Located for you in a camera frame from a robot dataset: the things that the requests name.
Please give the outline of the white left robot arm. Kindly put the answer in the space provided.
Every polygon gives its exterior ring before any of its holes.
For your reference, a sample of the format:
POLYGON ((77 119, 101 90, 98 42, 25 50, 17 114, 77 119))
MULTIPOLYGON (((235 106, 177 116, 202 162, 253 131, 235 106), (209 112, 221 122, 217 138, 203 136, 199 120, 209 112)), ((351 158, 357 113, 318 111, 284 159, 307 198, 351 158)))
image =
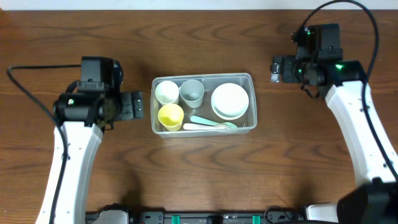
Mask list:
POLYGON ((37 223, 84 223, 93 162, 106 127, 144 117, 142 93, 120 90, 119 61, 84 56, 80 68, 80 79, 53 104, 53 160, 37 223))

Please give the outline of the yellow plastic bowl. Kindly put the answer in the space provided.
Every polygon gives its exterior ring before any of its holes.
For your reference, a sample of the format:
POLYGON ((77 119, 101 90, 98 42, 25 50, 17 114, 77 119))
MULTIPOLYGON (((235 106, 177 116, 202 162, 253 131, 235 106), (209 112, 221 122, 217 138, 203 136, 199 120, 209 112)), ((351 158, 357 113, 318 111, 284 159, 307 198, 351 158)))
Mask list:
POLYGON ((246 113, 245 111, 243 111, 242 113, 238 113, 237 115, 227 115, 227 114, 220 112, 216 108, 213 108, 213 111, 218 117, 220 117, 221 119, 224 119, 224 120, 228 120, 228 121, 239 119, 246 113))

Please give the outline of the grey plastic cup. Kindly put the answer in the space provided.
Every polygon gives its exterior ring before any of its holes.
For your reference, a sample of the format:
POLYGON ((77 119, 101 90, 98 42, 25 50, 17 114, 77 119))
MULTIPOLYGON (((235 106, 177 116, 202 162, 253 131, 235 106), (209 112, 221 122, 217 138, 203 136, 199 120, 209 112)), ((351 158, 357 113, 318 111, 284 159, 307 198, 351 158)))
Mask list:
POLYGON ((203 103, 205 88, 198 80, 187 80, 180 87, 180 96, 190 108, 199 108, 203 103))

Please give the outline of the pink plastic fork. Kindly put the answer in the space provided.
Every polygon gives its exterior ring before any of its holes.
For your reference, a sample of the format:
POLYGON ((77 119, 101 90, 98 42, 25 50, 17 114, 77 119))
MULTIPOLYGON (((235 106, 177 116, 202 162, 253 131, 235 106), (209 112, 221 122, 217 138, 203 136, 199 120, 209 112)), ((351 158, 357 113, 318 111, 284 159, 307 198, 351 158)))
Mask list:
POLYGON ((185 123, 183 124, 183 129, 188 131, 195 130, 214 130, 214 129, 231 129, 231 126, 226 124, 217 124, 215 126, 209 126, 204 124, 196 124, 196 123, 185 123))

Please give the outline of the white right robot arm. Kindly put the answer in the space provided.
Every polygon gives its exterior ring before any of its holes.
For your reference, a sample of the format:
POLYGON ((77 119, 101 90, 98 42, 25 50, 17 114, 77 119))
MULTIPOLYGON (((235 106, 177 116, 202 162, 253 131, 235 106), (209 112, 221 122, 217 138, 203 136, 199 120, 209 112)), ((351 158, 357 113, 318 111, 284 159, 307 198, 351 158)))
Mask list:
POLYGON ((307 222, 397 223, 397 153, 374 107, 366 73, 357 60, 343 60, 338 24, 293 33, 295 55, 278 55, 271 80, 318 88, 335 116, 354 167, 357 188, 338 203, 306 206, 307 222))

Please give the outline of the mint green plastic spoon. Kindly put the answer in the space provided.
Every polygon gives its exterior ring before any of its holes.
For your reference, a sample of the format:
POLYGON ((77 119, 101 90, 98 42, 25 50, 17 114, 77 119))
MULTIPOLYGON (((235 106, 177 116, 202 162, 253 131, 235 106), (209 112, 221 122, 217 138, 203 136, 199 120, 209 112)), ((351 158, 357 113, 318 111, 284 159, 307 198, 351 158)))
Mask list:
POLYGON ((224 124, 226 126, 229 126, 230 128, 237 128, 237 126, 235 124, 230 123, 230 122, 219 123, 219 122, 212 121, 210 119, 202 118, 200 116, 195 116, 195 115, 192 115, 190 117, 190 121, 194 122, 194 123, 198 123, 198 124, 208 125, 208 126, 216 126, 216 125, 219 125, 219 124, 224 124))

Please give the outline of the cream plastic cup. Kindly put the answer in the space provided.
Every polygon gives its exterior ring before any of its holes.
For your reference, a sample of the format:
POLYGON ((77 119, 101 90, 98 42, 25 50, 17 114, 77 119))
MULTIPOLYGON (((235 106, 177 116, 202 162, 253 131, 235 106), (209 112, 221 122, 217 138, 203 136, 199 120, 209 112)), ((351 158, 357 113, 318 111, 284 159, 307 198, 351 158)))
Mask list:
POLYGON ((162 81, 155 88, 155 98, 162 105, 178 104, 180 89, 176 83, 162 81))

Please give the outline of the clear plastic container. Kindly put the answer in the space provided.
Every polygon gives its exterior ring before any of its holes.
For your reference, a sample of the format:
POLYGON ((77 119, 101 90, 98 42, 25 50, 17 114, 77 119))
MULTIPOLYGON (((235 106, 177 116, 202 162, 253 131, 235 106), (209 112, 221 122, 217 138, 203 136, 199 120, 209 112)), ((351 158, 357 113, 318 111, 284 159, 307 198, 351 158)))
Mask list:
POLYGON ((152 130, 162 138, 190 138, 203 136, 216 136, 228 134, 246 134, 257 126, 257 106, 256 95, 252 77, 248 73, 215 73, 201 75, 181 75, 169 77, 157 77, 152 81, 151 99, 150 99, 150 115, 152 130), (190 108, 180 99, 178 105, 184 111, 183 123, 189 123, 191 116, 199 116, 218 123, 224 123, 225 120, 220 118, 211 108, 211 95, 213 91, 224 83, 234 83, 241 86, 249 98, 249 105, 246 112, 238 119, 232 120, 236 128, 231 129, 211 129, 211 130, 185 130, 180 128, 178 131, 167 130, 158 119, 158 112, 162 105, 155 97, 155 89, 157 85, 164 81, 171 81, 181 86, 187 80, 198 80, 205 87, 203 104, 196 109, 190 108))

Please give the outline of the white plastic bowl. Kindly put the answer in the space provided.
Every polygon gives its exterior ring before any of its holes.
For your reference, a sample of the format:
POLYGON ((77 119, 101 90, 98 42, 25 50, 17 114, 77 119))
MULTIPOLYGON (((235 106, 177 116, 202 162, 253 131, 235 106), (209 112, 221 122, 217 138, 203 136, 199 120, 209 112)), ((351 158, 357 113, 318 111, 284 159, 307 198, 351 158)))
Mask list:
POLYGON ((224 83, 218 86, 211 96, 211 107, 227 115, 246 112, 249 96, 245 89, 235 83, 224 83))

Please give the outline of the yellow plastic cup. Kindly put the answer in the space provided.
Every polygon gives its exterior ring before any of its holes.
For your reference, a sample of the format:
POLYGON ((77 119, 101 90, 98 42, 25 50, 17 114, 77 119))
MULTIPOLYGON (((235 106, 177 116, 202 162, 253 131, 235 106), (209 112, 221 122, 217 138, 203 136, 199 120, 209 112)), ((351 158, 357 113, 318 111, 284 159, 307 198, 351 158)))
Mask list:
POLYGON ((178 131, 182 127, 184 119, 183 109, 176 104, 167 104, 158 112, 158 120, 168 131, 178 131))

